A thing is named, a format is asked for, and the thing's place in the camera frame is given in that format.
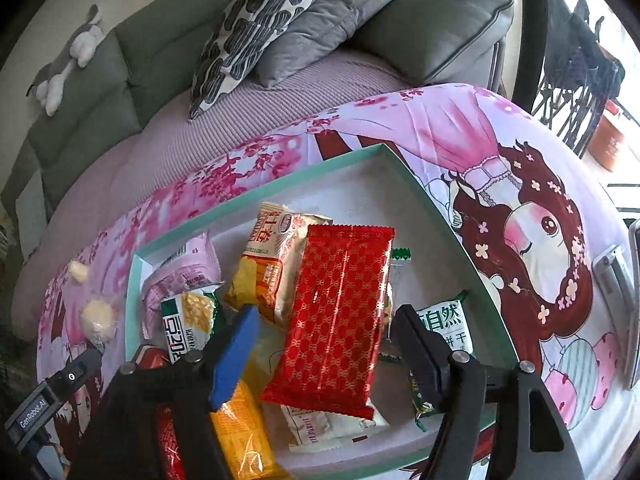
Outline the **grey white plush toy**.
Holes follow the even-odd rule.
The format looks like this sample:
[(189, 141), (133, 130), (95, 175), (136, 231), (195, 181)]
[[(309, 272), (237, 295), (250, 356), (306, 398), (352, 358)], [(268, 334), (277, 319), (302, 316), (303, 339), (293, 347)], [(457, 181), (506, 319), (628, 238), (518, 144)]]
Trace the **grey white plush toy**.
[(85, 68), (89, 64), (104, 40), (101, 20), (100, 7), (93, 4), (85, 23), (72, 33), (58, 56), (40, 68), (28, 87), (26, 96), (33, 96), (49, 117), (62, 103), (66, 79), (75, 68)]

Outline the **round green cookie packet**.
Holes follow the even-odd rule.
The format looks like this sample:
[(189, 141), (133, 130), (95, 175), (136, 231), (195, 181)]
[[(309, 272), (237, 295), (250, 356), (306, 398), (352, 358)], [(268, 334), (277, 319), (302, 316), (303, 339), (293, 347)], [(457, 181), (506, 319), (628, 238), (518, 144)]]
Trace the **round green cookie packet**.
[(390, 258), (393, 263), (404, 263), (408, 262), (412, 258), (411, 250), (407, 247), (394, 247), (392, 249), (392, 253), (390, 254)]

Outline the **pink snack packet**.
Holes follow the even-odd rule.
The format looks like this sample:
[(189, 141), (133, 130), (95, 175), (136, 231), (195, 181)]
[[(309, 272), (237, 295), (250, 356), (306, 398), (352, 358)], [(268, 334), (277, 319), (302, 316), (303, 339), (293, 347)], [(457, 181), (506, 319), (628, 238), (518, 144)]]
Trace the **pink snack packet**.
[(209, 232), (191, 237), (143, 282), (143, 338), (151, 339), (160, 324), (162, 300), (220, 282), (221, 268)]

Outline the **small red box snack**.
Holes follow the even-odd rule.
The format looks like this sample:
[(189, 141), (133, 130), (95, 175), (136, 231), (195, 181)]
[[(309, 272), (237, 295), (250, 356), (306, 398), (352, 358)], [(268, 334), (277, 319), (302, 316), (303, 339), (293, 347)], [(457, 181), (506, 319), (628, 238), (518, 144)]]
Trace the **small red box snack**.
[[(134, 362), (142, 370), (166, 367), (170, 364), (168, 353), (152, 344), (142, 344), (134, 354)], [(154, 408), (155, 440), (162, 465), (163, 479), (184, 480), (183, 464), (174, 426), (174, 413), (167, 403)]]

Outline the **grey sofa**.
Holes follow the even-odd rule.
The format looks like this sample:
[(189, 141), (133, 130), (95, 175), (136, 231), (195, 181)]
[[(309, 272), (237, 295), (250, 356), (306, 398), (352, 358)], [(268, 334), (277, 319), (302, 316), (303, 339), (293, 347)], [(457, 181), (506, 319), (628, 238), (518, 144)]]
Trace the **grey sofa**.
[(18, 153), (1, 203), (39, 176), (55, 210), (103, 154), (140, 133), (169, 102), (204, 131), (199, 152), (240, 143), (269, 119), (399, 89), (465, 81), (485, 66), (513, 20), (511, 0), (280, 0), (282, 34), (216, 104), (191, 99), (203, 54), (232, 0), (155, 0), (114, 27), (70, 74), (60, 108), (41, 115)]

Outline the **green mung bean biscuit pack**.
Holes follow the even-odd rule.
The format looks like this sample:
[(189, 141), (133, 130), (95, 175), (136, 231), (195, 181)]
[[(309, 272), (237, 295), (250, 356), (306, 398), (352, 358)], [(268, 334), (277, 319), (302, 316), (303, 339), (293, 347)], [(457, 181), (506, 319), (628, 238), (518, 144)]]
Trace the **green mung bean biscuit pack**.
[[(416, 313), (419, 315), (419, 318), (424, 323), (426, 329), (440, 333), (452, 350), (464, 350), (471, 354), (474, 352), (473, 341), (469, 324), (466, 322), (463, 310), (463, 300), (465, 300), (467, 294), (468, 293), (464, 290), (452, 299), (442, 301), (439, 304), (432, 304), (429, 307), (414, 308), (414, 310), (416, 310)], [(407, 365), (402, 362), (399, 348), (392, 341), (392, 336), (390, 336), (390, 324), (392, 324), (394, 314), (399, 307), (392, 311), (390, 320), (387, 323), (382, 347), (380, 352), (378, 352), (378, 359), (384, 363), (402, 365), (406, 370), (408, 370), (409, 391), (414, 411), (414, 423), (421, 431), (425, 431), (425, 421), (440, 413), (442, 410), (435, 410), (431, 404), (423, 400), (410, 370)]]

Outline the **white printed snack packet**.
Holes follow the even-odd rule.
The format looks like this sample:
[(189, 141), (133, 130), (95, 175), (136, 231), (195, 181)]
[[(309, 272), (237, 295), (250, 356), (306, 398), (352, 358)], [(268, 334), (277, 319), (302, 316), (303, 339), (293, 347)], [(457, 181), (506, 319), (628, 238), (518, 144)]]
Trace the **white printed snack packet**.
[(320, 453), (362, 442), (390, 428), (371, 401), (367, 406), (373, 408), (372, 419), (281, 405), (293, 437), (288, 448), (296, 454)]

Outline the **small cream jelly cup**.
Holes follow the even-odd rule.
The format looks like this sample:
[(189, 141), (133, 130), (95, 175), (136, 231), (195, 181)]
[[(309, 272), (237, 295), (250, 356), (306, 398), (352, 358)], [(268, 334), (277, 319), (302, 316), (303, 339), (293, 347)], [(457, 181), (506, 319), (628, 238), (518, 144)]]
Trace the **small cream jelly cup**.
[(77, 284), (84, 284), (88, 280), (90, 269), (85, 263), (72, 260), (68, 263), (67, 273)]

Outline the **orange bread packet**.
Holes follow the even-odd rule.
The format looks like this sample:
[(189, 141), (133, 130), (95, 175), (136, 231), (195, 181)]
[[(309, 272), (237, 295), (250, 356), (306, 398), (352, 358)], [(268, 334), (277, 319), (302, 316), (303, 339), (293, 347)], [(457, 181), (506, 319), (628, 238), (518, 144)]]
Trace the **orange bread packet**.
[(210, 418), (235, 480), (291, 479), (276, 460), (262, 412), (245, 382), (238, 382), (231, 399)]

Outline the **pale pillow on sofa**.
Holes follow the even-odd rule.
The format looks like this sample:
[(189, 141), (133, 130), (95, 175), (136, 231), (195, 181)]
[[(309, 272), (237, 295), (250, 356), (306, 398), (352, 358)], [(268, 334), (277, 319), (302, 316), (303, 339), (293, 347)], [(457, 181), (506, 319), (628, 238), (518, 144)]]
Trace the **pale pillow on sofa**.
[(15, 212), (21, 252), (27, 261), (39, 247), (48, 224), (40, 170), (34, 172), (17, 197)]

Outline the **round white bun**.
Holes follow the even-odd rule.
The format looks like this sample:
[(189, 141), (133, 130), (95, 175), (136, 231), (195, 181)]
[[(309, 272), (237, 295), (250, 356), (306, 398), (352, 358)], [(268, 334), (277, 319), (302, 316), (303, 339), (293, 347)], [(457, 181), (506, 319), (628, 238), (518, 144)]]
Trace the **round white bun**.
[(117, 312), (102, 297), (92, 297), (79, 313), (79, 323), (85, 337), (103, 353), (116, 335)]

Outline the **orange cream cracker packet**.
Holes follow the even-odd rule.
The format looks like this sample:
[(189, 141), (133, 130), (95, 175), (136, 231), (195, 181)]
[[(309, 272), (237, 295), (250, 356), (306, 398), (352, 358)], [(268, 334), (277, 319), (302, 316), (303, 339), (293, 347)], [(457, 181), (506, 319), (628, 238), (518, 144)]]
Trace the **orange cream cracker packet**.
[(322, 214), (261, 203), (224, 301), (235, 310), (254, 304), (268, 322), (287, 328), (308, 230), (332, 222)]

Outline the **pink cartoon printed blanket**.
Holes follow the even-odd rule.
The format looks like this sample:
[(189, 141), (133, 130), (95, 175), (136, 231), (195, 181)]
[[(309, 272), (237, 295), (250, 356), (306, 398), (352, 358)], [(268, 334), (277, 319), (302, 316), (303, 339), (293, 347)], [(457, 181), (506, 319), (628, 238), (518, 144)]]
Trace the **pink cartoon printed blanket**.
[[(575, 156), (506, 100), (464, 84), (345, 104), (244, 144), (124, 214), (81, 251), (93, 283), (121, 290), (134, 251), (262, 182), (357, 151), (397, 148), (449, 233), (486, 278), (518, 355), (551, 389), (590, 477), (606, 474), (639, 429), (622, 390), (622, 332), (590, 264), (623, 223)], [(258, 212), (232, 295), (288, 332), (270, 400), (362, 414), (397, 230), (347, 208)]]

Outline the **large red patterned snack pack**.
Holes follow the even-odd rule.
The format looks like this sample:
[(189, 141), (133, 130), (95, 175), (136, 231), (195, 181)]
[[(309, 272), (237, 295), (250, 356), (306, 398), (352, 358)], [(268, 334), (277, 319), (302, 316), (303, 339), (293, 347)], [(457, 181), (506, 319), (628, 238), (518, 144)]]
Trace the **large red patterned snack pack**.
[(391, 226), (311, 226), (269, 403), (371, 419)]

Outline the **green white cracker packet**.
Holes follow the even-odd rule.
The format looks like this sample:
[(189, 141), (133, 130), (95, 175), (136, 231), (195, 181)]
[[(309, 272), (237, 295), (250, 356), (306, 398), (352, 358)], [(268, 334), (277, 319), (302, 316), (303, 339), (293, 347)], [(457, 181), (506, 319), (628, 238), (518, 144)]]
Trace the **green white cracker packet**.
[(203, 350), (209, 338), (227, 325), (217, 290), (221, 283), (180, 292), (160, 302), (169, 362)]

